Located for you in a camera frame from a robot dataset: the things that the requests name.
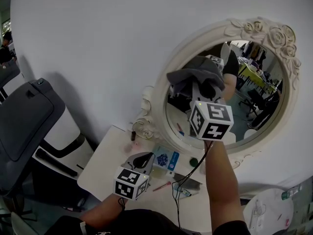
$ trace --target desk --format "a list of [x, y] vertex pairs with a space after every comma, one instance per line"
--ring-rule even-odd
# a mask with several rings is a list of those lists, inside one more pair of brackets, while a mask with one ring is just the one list
[[247, 78], [250, 78], [257, 86], [263, 88], [265, 91], [268, 91], [268, 94], [271, 94], [276, 91], [276, 88], [273, 85], [265, 83], [264, 80], [259, 76], [259, 74], [250, 69], [249, 65], [246, 64], [245, 62], [242, 63], [238, 76], [239, 75], [243, 75]]
[[[132, 144], [130, 132], [122, 131], [112, 126], [87, 166], [79, 176], [77, 184], [90, 192], [99, 200], [103, 201], [113, 192], [113, 178], [118, 166], [126, 161], [133, 154], [151, 151], [154, 142], [136, 137], [138, 146], [129, 151]], [[180, 154], [179, 161], [175, 167], [175, 172], [187, 175], [192, 167], [189, 165], [190, 156]], [[205, 175], [201, 174], [199, 168], [192, 175], [193, 179], [205, 183]], [[126, 209], [150, 209], [168, 217], [178, 225], [177, 209], [172, 197], [172, 188], [167, 186], [158, 191], [153, 189], [165, 184], [167, 180], [152, 179], [151, 187], [137, 201], [129, 201]], [[196, 232], [210, 232], [211, 216], [209, 207], [209, 197], [205, 184], [201, 186], [199, 194], [190, 198], [180, 200], [180, 223], [183, 228]]]
[[264, 213], [263, 228], [259, 231], [250, 231], [251, 235], [272, 235], [289, 227], [293, 216], [293, 202], [291, 198], [282, 200], [281, 195], [283, 192], [283, 190], [276, 188], [267, 189], [254, 196], [246, 205], [244, 217], [248, 228], [251, 222], [252, 210], [256, 208], [257, 200], [261, 201], [261, 213]]

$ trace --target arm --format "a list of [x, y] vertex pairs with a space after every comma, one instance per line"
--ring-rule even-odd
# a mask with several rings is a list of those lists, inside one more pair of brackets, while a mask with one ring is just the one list
[[205, 170], [212, 231], [230, 221], [244, 221], [237, 178], [222, 142], [214, 142], [205, 159]]
[[118, 203], [120, 198], [120, 196], [111, 194], [100, 205], [86, 212], [81, 220], [97, 230], [106, 227], [122, 212], [122, 207]]
[[226, 73], [223, 75], [223, 78], [225, 89], [222, 91], [222, 96], [225, 100], [229, 100], [235, 93], [237, 77], [233, 74]]

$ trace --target pink pen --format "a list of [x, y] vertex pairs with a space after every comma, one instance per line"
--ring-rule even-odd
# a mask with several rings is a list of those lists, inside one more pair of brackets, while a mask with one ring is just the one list
[[170, 186], [171, 184], [172, 184], [172, 183], [169, 181], [169, 182], [167, 182], [166, 184], [164, 184], [164, 185], [162, 185], [162, 186], [160, 186], [160, 187], [154, 189], [153, 191], [160, 190], [160, 189], [162, 189], [162, 188], [164, 188], [164, 187], [166, 187], [166, 186]]

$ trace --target white round object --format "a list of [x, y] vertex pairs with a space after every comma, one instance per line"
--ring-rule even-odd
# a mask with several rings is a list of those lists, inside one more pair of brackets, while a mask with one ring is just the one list
[[[267, 189], [254, 196], [244, 209], [245, 222], [251, 234], [269, 235], [286, 230], [293, 217], [293, 201], [282, 200], [284, 191], [277, 188]], [[252, 220], [252, 212], [257, 209], [258, 216]]]
[[244, 139], [247, 139], [248, 137], [252, 136], [254, 133], [256, 133], [257, 131], [254, 130], [254, 129], [248, 129], [246, 132], [245, 132], [245, 135], [244, 135]]

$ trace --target white mirror frame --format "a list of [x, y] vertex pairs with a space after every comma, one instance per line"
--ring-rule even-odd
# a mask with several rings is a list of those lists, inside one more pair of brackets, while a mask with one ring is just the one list
[[295, 57], [295, 34], [287, 25], [258, 17], [256, 19], [237, 20], [228, 19], [220, 23], [209, 25], [179, 44], [165, 68], [161, 72], [151, 97], [151, 126], [173, 148], [183, 153], [202, 156], [203, 149], [198, 149], [184, 143], [171, 129], [166, 113], [166, 97], [169, 82], [166, 74], [180, 70], [188, 61], [202, 51], [222, 42], [234, 40], [253, 41], [271, 50], [278, 58], [283, 72], [283, 100], [271, 120], [257, 133], [247, 139], [226, 146], [230, 159], [244, 158], [255, 151], [260, 151], [264, 143], [273, 139], [284, 127], [291, 115], [297, 99], [299, 86], [299, 67], [301, 62]]

